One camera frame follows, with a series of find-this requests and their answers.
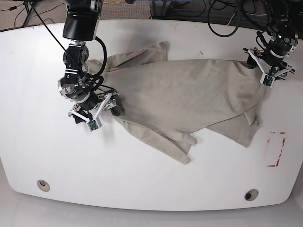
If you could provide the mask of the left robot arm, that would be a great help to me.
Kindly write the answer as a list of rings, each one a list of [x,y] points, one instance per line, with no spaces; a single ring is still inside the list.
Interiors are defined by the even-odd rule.
[[[263,0],[266,25],[260,26],[250,19],[244,8],[245,18],[258,27],[257,47],[243,51],[248,54],[247,65],[250,69],[259,67],[262,72],[260,83],[272,87],[276,80],[284,80],[295,69],[284,61],[298,46],[299,20],[303,15],[301,0]]]

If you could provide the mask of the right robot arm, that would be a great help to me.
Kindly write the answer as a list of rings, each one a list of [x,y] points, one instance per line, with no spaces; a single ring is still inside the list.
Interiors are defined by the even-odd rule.
[[[60,95],[73,102],[68,115],[76,123],[85,123],[90,131],[102,126],[99,115],[104,110],[110,110],[114,116],[121,113],[117,91],[103,85],[102,73],[107,64],[107,49],[96,36],[102,5],[101,0],[67,1],[63,37],[69,39],[70,43],[63,54],[65,74],[58,81]],[[93,40],[101,45],[104,59],[99,71],[91,74],[86,64],[89,57],[86,42]]]

